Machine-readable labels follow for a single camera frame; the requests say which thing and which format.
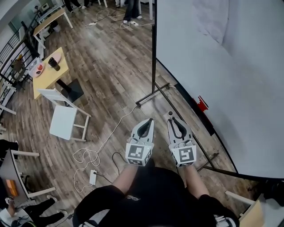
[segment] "cup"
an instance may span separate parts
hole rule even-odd
[[[59,71],[60,66],[57,64],[57,62],[55,61],[55,59],[53,57],[51,57],[48,61],[48,64],[54,68],[56,71]]]

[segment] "black table leg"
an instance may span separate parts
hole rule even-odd
[[[84,92],[80,86],[78,79],[73,80],[70,84],[65,84],[61,79],[56,81],[63,89],[61,93],[71,102],[74,102],[81,97]]]

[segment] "black stand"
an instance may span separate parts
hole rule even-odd
[[[185,120],[183,119],[183,117],[181,116],[181,114],[178,112],[178,110],[175,108],[175,106],[173,105],[173,103],[169,100],[169,98],[166,96],[166,94],[163,92],[163,88],[167,88],[169,89],[169,83],[165,84],[162,87],[159,87],[159,85],[156,83],[156,63],[157,63],[157,0],[155,0],[155,24],[152,25],[152,92],[150,94],[148,94],[147,96],[145,96],[144,98],[140,99],[139,101],[136,102],[137,106],[141,106],[141,102],[146,100],[147,98],[149,98],[150,96],[154,95],[155,93],[157,93],[158,91],[160,91],[160,93],[164,96],[164,98],[166,99],[166,101],[170,104],[170,106],[173,108],[173,110],[177,113],[178,117],[183,120],[185,122]],[[239,174],[237,172],[231,172],[231,171],[227,171],[227,170],[222,170],[222,169],[218,169],[214,166],[214,164],[212,163],[212,160],[215,159],[219,154],[214,154],[212,158],[210,158],[208,156],[208,154],[206,153],[206,151],[204,150],[204,148],[202,147],[201,143],[199,142],[199,140],[197,139],[197,137],[194,135],[194,133],[192,133],[194,140],[196,141],[197,145],[199,146],[199,148],[201,149],[201,151],[203,152],[203,154],[205,155],[206,159],[207,159],[207,163],[205,165],[203,165],[198,171],[201,171],[203,168],[205,169],[209,169],[215,172],[219,172],[219,173],[223,173],[229,176],[234,176],[234,177],[238,177],[238,178],[242,178],[242,179],[248,179],[248,180],[255,180],[255,181],[266,181],[266,180],[274,180],[274,181],[280,181],[280,180],[284,180],[284,179],[276,179],[276,178],[269,178],[269,177],[260,177],[260,176],[250,176],[250,175],[245,175],[245,174]]]
[[[73,80],[68,85],[61,79],[56,81],[56,83],[58,83],[63,88],[61,90],[62,95],[64,95],[71,102],[74,102],[84,94],[78,79]]]

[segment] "wooden floor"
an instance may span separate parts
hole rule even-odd
[[[110,13],[114,11],[113,8],[114,5],[109,3]],[[103,9],[105,9],[103,6],[94,4],[86,10],[76,9],[74,14],[68,14],[73,29],[70,29],[65,18],[59,18],[61,32],[52,33],[45,43],[47,47],[45,56],[49,56],[59,47],[63,48],[70,68],[70,73],[63,78],[63,81],[70,83],[77,78],[84,91],[84,95],[75,104],[92,115],[86,134],[87,142],[67,141],[49,134],[53,115],[52,103],[43,97],[34,100],[32,84],[26,84],[25,90],[17,92],[8,105],[8,108],[16,111],[17,115],[6,112],[2,117],[3,126],[8,129],[3,135],[4,138],[10,141],[18,140],[22,151],[40,153],[37,159],[21,157],[19,160],[20,171],[31,176],[29,187],[34,189],[56,187],[57,190],[52,194],[60,199],[60,202],[55,208],[64,208],[70,213],[82,198],[95,188],[86,188],[82,193],[74,189],[74,173],[76,169],[85,167],[89,158],[86,157],[86,161],[80,164],[74,161],[72,154],[80,148],[98,151],[120,118],[135,107],[135,101],[151,91],[151,25],[121,29],[121,21],[113,23],[115,20],[123,19],[123,16],[119,16],[105,18],[92,28],[84,28],[84,25],[95,21],[96,13]],[[125,8],[122,8],[114,15],[124,12]],[[103,18],[104,15],[107,15],[107,12],[102,12],[98,19]],[[139,24],[151,23],[148,6],[142,6],[142,15],[144,19],[139,21]],[[161,86],[167,82],[175,84],[173,78],[160,65],[157,66],[157,81]],[[214,164],[221,169],[233,171],[216,137],[208,134],[178,91],[170,88],[165,90],[165,93],[190,125],[207,153],[209,155],[220,153]],[[96,168],[89,165],[86,170],[77,174],[76,186],[82,189],[84,185],[89,184],[89,174],[92,169],[114,181],[118,173],[111,155],[118,151],[124,156],[126,140],[132,128],[150,117],[155,119],[153,158],[156,165],[175,171],[174,162],[168,151],[166,116],[170,110],[171,107],[161,94],[145,101],[141,108],[136,108],[131,115],[122,120],[99,153],[101,164]],[[78,123],[83,121],[81,115],[76,119]],[[82,160],[82,154],[76,155],[76,158]],[[121,158],[115,157],[115,160],[122,169],[124,162]],[[198,168],[205,162],[206,159],[198,149],[198,161],[195,166]],[[254,182],[206,169],[201,170],[200,175],[211,196],[219,199],[237,215],[244,211],[243,204],[228,198],[224,192],[229,190],[251,198],[247,189],[254,185]],[[104,185],[109,183],[98,176],[96,186]],[[45,196],[37,197],[36,200],[44,201]],[[44,215],[54,213],[55,208],[50,208]]]

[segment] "backdrop stand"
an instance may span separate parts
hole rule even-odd
[[[145,97],[141,98],[139,101],[136,102],[136,105],[141,107],[141,102],[144,101],[145,99],[149,98],[150,96],[154,95],[157,92],[160,92],[164,98],[166,99],[166,101],[169,103],[169,105],[173,108],[173,110],[177,113],[178,117],[183,120],[185,122],[185,120],[183,119],[183,117],[181,116],[181,114],[179,113],[179,111],[175,108],[175,106],[173,105],[173,103],[169,100],[169,98],[166,96],[166,94],[163,92],[163,88],[167,88],[169,89],[170,87],[170,83],[167,83],[165,85],[163,85],[162,87],[160,87],[157,83],[156,83],[156,64],[157,64],[157,1],[155,0],[155,24],[152,25],[152,92],[148,95],[146,95]],[[196,141],[196,143],[198,144],[198,146],[200,147],[201,151],[203,152],[203,154],[205,155],[206,159],[207,159],[207,163],[205,165],[203,165],[198,171],[202,170],[203,168],[205,169],[209,169],[215,172],[219,172],[219,173],[223,173],[229,176],[234,176],[234,177],[238,177],[238,178],[242,178],[242,179],[247,179],[247,180],[254,180],[254,181],[267,181],[267,180],[273,180],[273,181],[281,181],[284,179],[279,179],[279,178],[269,178],[269,177],[261,177],[261,176],[250,176],[250,175],[245,175],[245,174],[239,174],[237,172],[232,172],[232,171],[227,171],[227,170],[222,170],[222,169],[218,169],[214,166],[214,164],[212,163],[212,160],[215,159],[218,154],[213,154],[213,157],[210,158],[208,156],[208,154],[206,153],[206,151],[204,150],[204,148],[202,147],[201,143],[199,142],[199,140],[197,139],[197,137],[195,136],[195,134],[192,132],[193,138]]]

